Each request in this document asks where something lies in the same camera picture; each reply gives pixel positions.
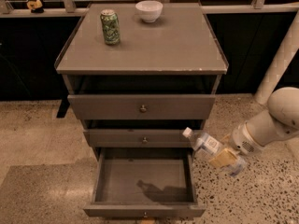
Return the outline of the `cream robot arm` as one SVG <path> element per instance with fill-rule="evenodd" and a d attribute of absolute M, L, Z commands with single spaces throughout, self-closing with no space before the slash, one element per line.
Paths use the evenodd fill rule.
<path fill-rule="evenodd" d="M 238 125 L 225 138 L 226 147 L 208 163 L 215 168 L 237 166 L 242 155 L 259 153 L 266 145 L 285 141 L 299 134 L 299 89 L 285 87 L 268 98 L 267 108 Z"/>

